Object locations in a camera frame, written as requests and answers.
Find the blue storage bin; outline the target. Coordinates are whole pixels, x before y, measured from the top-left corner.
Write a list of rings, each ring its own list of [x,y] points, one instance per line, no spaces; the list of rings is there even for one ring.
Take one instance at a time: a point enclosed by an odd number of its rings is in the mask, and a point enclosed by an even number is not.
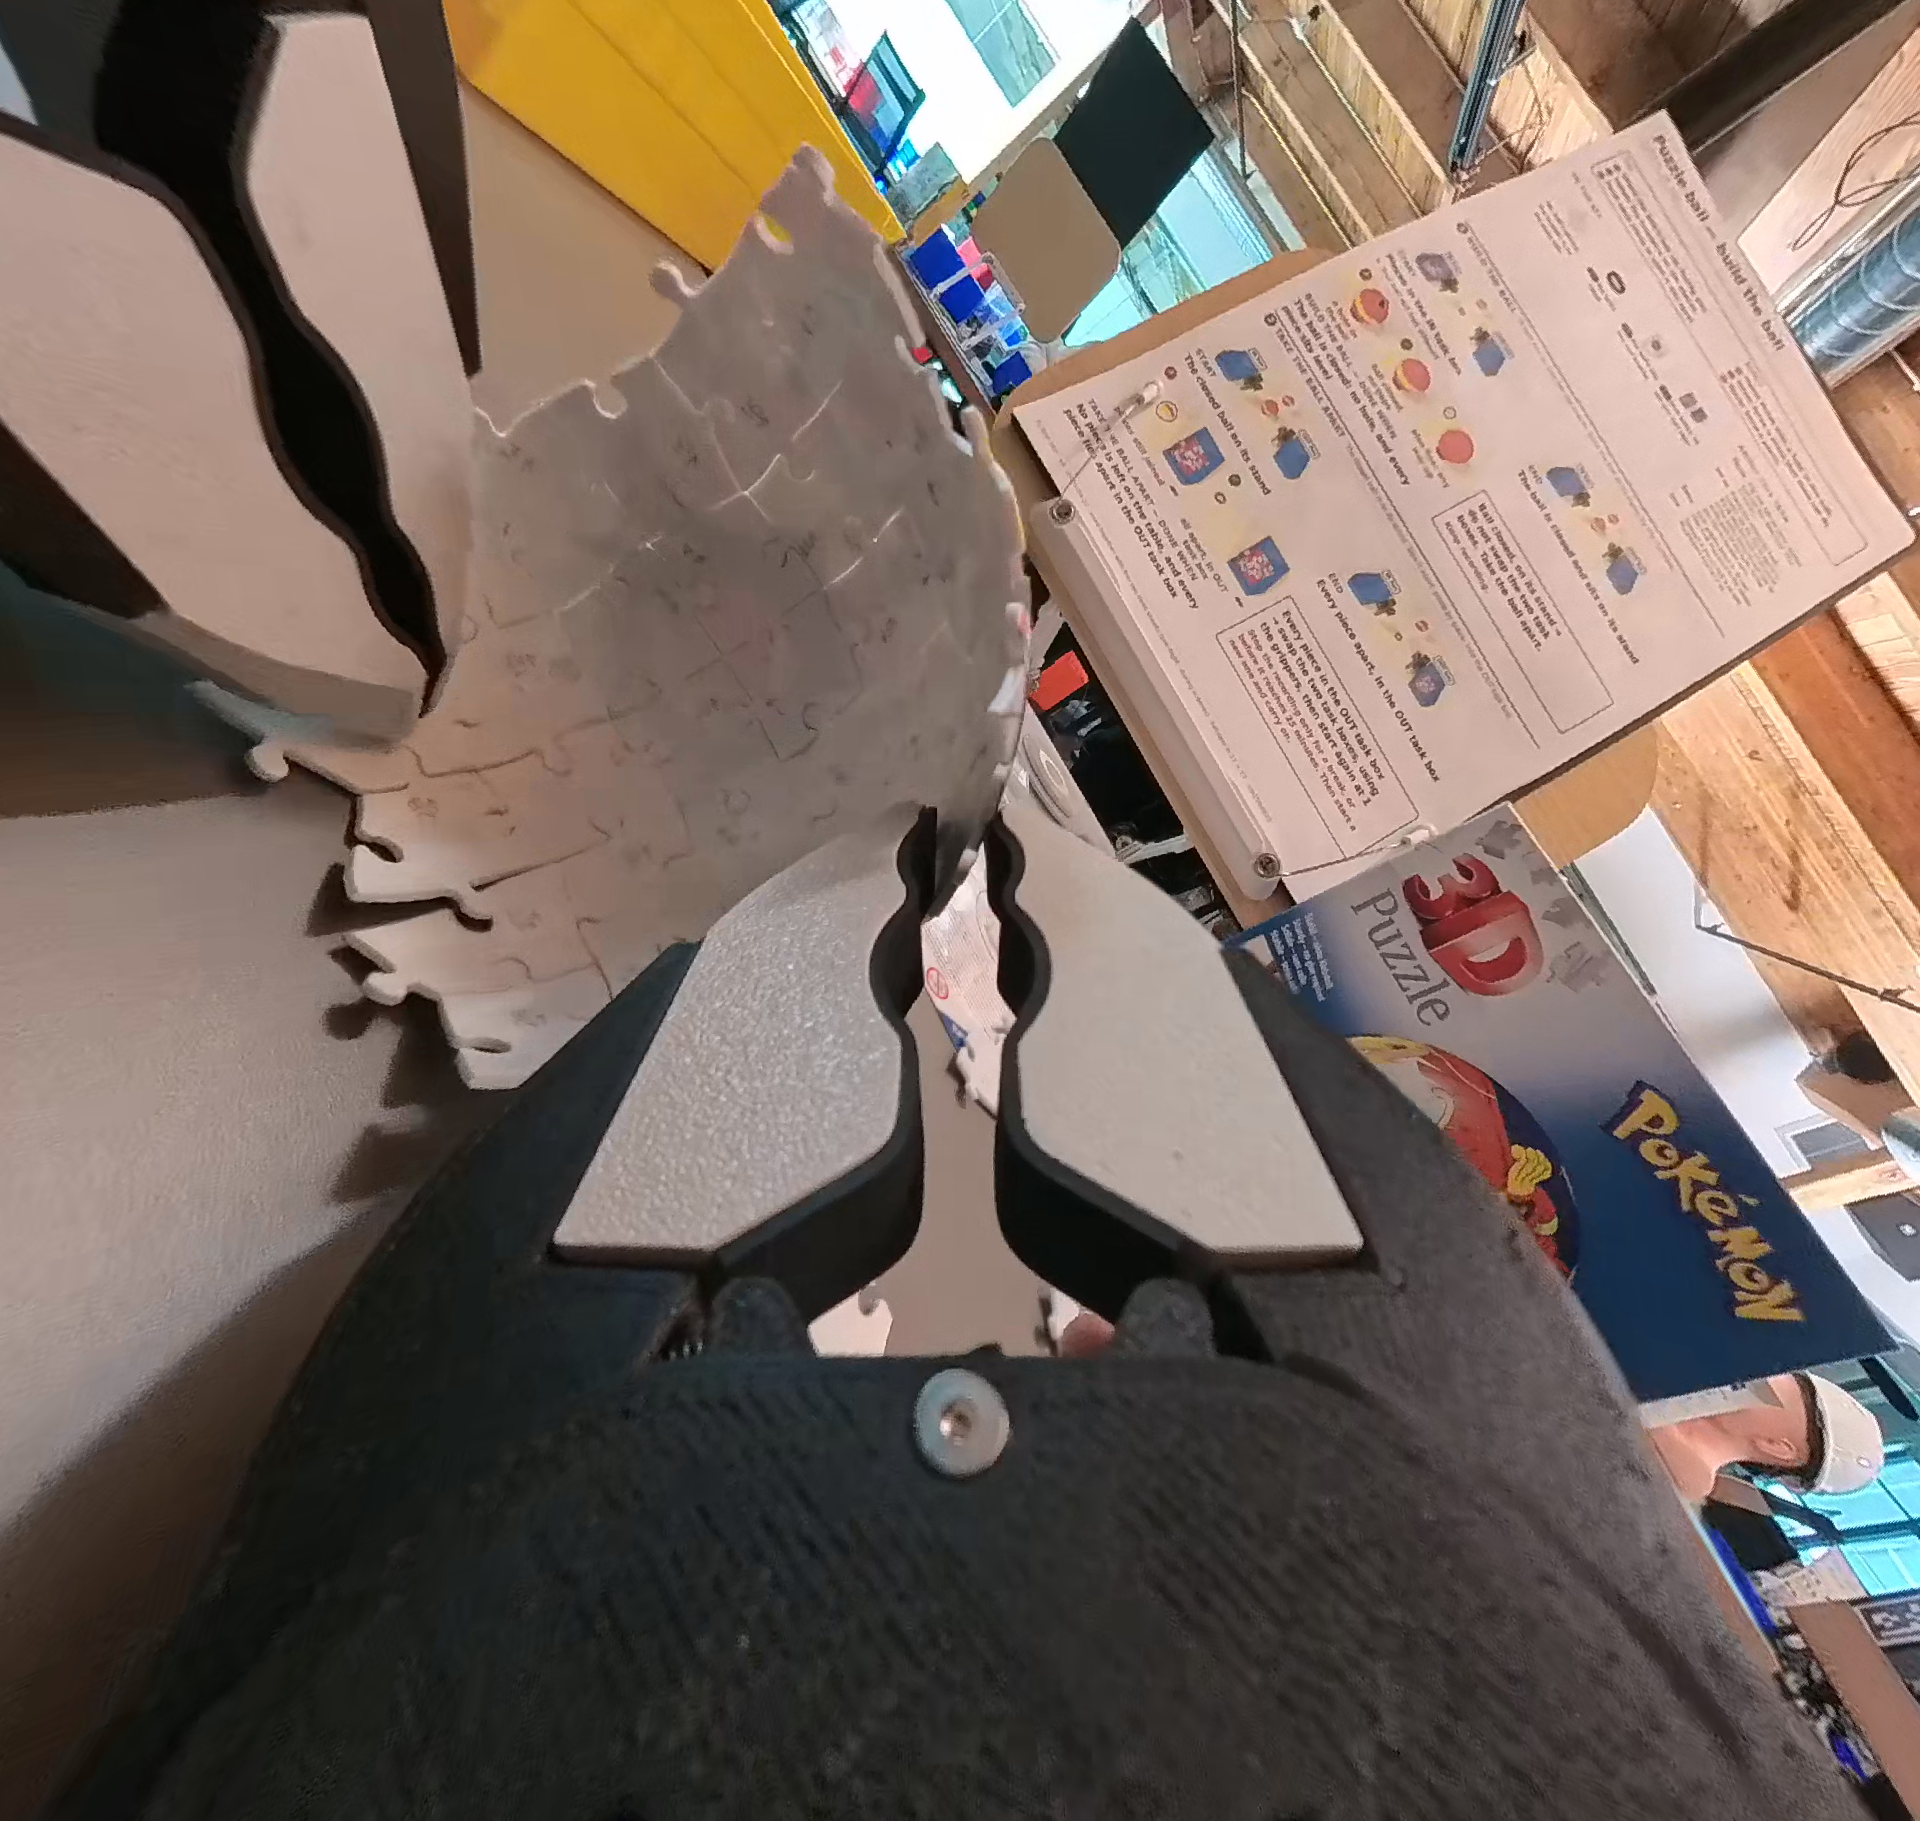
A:
[[[1036,371],[1036,339],[995,261],[972,235],[938,224],[899,252],[916,305],[930,316],[930,344],[958,384],[998,406]]]

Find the silver ventilation duct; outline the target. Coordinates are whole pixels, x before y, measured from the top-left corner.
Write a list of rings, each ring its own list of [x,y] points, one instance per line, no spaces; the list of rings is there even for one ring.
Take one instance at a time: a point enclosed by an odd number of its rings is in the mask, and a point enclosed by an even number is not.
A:
[[[1830,391],[1909,339],[1918,325],[1918,211],[1888,224],[1785,318]]]

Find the assembled white puzzle ball shell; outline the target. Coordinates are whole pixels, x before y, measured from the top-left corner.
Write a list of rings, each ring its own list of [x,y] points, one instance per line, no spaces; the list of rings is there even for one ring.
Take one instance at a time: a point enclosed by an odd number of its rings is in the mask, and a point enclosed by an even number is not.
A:
[[[467,1087],[525,1084],[670,944],[891,808],[958,887],[1019,736],[1019,512],[911,357],[875,228],[800,147],[606,380],[471,426],[463,637],[388,747],[243,722],[256,777],[354,801],[361,996],[435,1006]]]

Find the black and tan sign board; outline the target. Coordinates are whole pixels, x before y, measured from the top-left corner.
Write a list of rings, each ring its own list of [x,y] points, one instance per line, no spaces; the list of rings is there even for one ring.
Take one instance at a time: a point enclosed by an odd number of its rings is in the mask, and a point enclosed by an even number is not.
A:
[[[1065,336],[1211,144],[1148,27],[1127,19],[1058,128],[1019,150],[971,224],[1033,340]]]

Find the blue printed puzzle box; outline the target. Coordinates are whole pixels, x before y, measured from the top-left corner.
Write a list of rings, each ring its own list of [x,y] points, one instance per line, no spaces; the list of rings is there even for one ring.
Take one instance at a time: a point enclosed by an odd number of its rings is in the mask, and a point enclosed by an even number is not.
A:
[[[1895,1344],[1508,805],[1229,946],[1442,1129],[1636,1400]]]

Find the yellow plastic bin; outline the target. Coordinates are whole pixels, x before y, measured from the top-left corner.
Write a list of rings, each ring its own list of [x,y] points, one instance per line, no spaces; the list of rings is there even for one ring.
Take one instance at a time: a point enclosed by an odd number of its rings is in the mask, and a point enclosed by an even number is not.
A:
[[[766,0],[440,0],[463,78],[662,239],[716,268],[800,147],[884,242],[902,224]]]

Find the pile of white puzzle pieces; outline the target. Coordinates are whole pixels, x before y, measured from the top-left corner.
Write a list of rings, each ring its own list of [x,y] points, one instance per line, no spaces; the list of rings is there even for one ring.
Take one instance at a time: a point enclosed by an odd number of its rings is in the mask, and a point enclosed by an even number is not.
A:
[[[1044,1288],[1033,1278],[981,1293],[914,1291],[895,1304],[879,1284],[830,1306],[808,1327],[821,1355],[932,1358],[1004,1354],[1051,1358]]]

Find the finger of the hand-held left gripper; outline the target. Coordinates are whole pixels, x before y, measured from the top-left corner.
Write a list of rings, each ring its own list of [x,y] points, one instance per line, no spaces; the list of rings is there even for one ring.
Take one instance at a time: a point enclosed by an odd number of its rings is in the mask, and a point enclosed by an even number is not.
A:
[[[423,667],[273,452],[254,357],[162,195],[4,128],[4,432],[105,545],[66,602],[253,703],[399,736]]]
[[[261,35],[236,200],[272,291],[272,414],[420,716],[465,640],[467,371],[369,19],[269,14]]]

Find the white instruction board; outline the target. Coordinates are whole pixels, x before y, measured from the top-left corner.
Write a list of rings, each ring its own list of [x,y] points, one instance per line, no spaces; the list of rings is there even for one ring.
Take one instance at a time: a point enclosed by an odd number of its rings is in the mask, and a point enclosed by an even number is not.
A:
[[[1910,545],[1666,112],[1008,403],[1044,576],[1232,888],[1640,729]]]

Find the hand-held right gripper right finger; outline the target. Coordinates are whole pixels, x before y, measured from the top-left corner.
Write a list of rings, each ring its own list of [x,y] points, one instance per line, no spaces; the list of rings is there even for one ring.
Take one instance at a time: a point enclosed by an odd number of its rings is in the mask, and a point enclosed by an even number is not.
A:
[[[1213,933],[1045,816],[998,816],[984,852],[1013,1017],[994,1207],[1016,1258],[1107,1322],[1151,1281],[1211,1293],[1360,1258]]]

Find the white paper instruction leaflet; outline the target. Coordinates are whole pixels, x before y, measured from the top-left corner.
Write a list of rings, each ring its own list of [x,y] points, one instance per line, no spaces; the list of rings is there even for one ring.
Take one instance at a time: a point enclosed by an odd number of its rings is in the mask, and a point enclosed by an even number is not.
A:
[[[924,920],[920,963],[958,1079],[972,1102],[995,1114],[1013,1017],[998,988],[1001,923],[990,905],[986,854],[974,857],[945,907]]]

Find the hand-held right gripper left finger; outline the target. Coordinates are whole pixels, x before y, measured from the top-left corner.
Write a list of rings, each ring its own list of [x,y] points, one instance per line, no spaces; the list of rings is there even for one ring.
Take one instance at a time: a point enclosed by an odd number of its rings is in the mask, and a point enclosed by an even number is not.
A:
[[[919,927],[932,810],[891,808],[737,901],[691,950],[554,1251],[778,1282],[806,1322],[879,1281],[924,1204]]]

